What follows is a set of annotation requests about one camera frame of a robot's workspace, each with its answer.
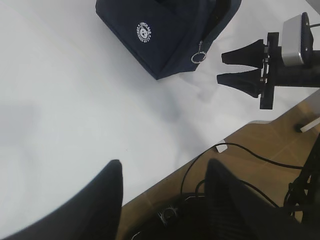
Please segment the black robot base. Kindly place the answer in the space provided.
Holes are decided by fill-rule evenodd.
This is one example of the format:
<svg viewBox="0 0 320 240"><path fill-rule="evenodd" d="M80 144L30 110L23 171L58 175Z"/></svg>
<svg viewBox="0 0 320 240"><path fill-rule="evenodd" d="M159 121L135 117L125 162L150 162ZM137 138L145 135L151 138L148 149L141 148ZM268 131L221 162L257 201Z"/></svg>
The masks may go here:
<svg viewBox="0 0 320 240"><path fill-rule="evenodd" d="M305 160L288 152L275 160L233 143L195 158L122 208L118 240L211 240L205 195L209 160L222 163L244 186L272 207L280 208L306 231L320 237L320 149Z"/></svg>

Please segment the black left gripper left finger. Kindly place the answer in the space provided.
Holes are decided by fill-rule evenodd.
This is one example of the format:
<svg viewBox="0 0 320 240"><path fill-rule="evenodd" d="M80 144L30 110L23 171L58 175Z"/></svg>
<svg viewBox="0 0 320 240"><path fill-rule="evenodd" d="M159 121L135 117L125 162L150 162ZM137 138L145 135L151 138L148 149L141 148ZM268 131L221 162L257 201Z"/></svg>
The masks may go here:
<svg viewBox="0 0 320 240"><path fill-rule="evenodd" d="M123 169L111 160L74 197L9 240L114 240L123 203Z"/></svg>

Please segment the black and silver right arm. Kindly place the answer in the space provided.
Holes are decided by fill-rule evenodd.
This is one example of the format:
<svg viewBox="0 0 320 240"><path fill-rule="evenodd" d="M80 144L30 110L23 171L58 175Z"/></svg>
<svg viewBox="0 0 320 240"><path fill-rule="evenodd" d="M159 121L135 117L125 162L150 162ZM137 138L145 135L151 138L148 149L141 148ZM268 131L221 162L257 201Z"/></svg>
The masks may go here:
<svg viewBox="0 0 320 240"><path fill-rule="evenodd" d="M217 75L220 85L242 91L253 98L259 98L261 110L272 110L275 87L319 88L320 52L313 49L314 37L311 31L302 35L302 51L307 63L286 66L279 45L279 33L270 32L267 42L259 39L245 47L225 52L222 62L227 65L243 65L253 70Z"/></svg>

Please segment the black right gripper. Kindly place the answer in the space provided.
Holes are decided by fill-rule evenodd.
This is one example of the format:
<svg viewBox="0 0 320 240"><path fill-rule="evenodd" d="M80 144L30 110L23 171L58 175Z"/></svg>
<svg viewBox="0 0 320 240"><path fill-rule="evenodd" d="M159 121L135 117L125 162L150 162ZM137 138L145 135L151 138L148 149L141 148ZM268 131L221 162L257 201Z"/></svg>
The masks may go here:
<svg viewBox="0 0 320 240"><path fill-rule="evenodd" d="M278 52L279 33L269 32L266 45L263 39L259 39L245 47L222 53L221 60L224 64L250 66L257 69L219 74L216 76L217 83L242 91L253 98L258 98L261 94L259 108L272 110Z"/></svg>

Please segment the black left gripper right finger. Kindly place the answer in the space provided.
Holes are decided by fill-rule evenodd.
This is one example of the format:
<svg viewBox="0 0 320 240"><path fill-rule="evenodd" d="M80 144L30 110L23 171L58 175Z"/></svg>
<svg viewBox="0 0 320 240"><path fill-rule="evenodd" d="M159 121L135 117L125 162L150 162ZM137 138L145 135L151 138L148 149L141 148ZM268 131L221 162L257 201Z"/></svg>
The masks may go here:
<svg viewBox="0 0 320 240"><path fill-rule="evenodd" d="M204 193L212 240L306 240L308 232L272 207L217 159L210 159Z"/></svg>

